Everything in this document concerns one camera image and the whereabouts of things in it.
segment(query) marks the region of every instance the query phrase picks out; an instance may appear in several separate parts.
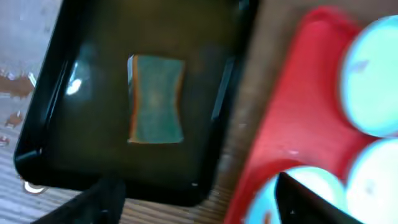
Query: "wooden table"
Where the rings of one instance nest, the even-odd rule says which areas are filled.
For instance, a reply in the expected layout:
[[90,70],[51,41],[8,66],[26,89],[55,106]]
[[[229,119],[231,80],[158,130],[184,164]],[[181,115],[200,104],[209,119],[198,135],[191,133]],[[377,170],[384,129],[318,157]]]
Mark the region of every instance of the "wooden table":
[[[14,75],[32,72],[36,77],[50,40],[62,0],[0,1],[0,69]],[[261,117],[264,98],[254,88],[243,87],[245,95],[230,122],[230,132],[218,167],[216,187],[208,200],[194,208],[127,200],[121,223],[221,223],[239,178],[252,137]],[[21,111],[24,116],[30,97],[0,98],[0,123]],[[0,223],[29,223],[56,209],[78,192],[48,189],[40,195],[23,190],[12,156],[22,124],[11,129],[0,124],[0,138],[9,145],[0,147]]]

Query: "white plate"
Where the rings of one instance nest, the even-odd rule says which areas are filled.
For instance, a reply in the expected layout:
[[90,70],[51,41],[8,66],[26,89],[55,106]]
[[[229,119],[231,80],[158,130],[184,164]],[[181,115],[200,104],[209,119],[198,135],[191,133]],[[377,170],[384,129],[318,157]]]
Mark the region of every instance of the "white plate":
[[398,223],[398,139],[369,145],[357,158],[347,181],[350,214],[366,224]]
[[[299,181],[317,195],[330,202],[342,211],[346,211],[345,190],[343,184],[333,174],[317,167],[300,166],[286,171],[288,175]],[[275,199],[277,176],[271,178],[258,191],[245,218],[247,224],[280,224],[280,216]]]
[[343,63],[343,111],[360,131],[378,137],[398,134],[398,16],[368,26]]

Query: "dark liquid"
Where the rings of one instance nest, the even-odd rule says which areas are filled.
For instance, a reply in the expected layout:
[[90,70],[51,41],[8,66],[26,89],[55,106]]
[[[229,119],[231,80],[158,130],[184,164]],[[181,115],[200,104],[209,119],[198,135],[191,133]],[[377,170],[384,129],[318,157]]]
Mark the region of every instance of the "dark liquid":
[[[61,170],[184,189],[197,181],[226,59],[236,41],[232,5],[221,1],[94,1],[70,83],[50,123],[47,154]],[[186,63],[179,144],[131,144],[127,60],[133,54]]]

